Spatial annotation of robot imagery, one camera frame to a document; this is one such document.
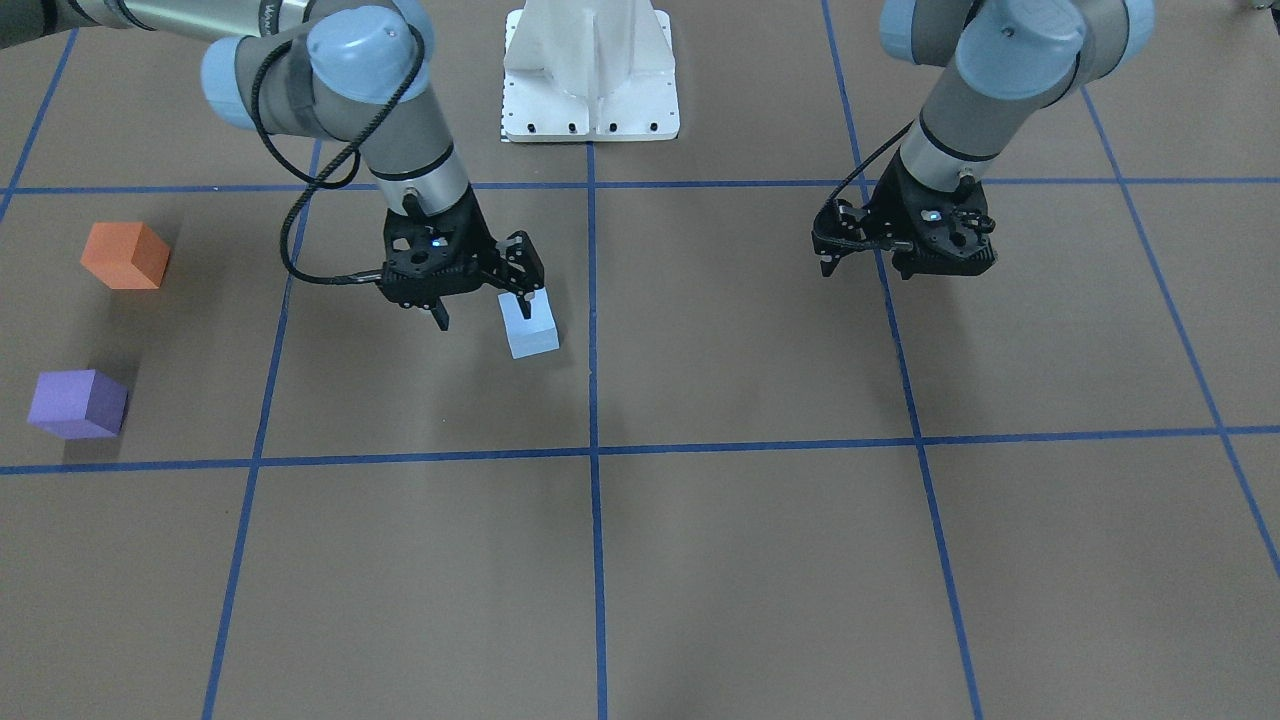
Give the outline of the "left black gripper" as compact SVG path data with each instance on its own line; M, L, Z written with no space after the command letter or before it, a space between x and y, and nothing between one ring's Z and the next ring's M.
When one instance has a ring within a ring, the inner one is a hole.
M872 250L890 252L904 279L916 274L979 275L998 260L991 242L993 231L995 219L978 179L963 176L956 190L933 190L895 158L864 206L842 199L824 202L812 225L812 243L824 278L831 278L846 256Z

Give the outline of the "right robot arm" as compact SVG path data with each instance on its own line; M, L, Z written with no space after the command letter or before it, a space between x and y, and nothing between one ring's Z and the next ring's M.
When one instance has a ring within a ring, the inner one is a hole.
M390 302L429 313L444 299L498 288L508 316L530 320L545 272L529 234L486 227L430 79L434 29L417 1L5 1L3 46L68 29L168 32L207 42L204 96L225 123L251 129L278 163L276 136L338 142L321 169L285 169L305 187L282 223L279 254L297 281L374 284ZM367 170L385 199L378 269L315 275L291 240L310 200Z

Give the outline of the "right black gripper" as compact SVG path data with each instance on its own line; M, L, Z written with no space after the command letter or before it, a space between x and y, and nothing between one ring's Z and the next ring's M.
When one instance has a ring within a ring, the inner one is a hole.
M538 291L545 287L541 259L525 231L495 240L472 187L440 211L429 211L420 192L406 192L399 208L387 213L383 238L378 288L394 304L428 309L439 331L451 328L442 299L485 284L513 293L516 316L532 319Z

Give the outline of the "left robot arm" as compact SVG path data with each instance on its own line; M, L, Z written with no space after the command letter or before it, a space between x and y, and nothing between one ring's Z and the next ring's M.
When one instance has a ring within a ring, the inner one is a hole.
M979 275L997 263L984 173L1038 110L1134 58L1155 32L1152 1L887 1L883 50L941 76L916 118L883 146L869 200L833 192L812 245L823 275L886 251L902 278Z

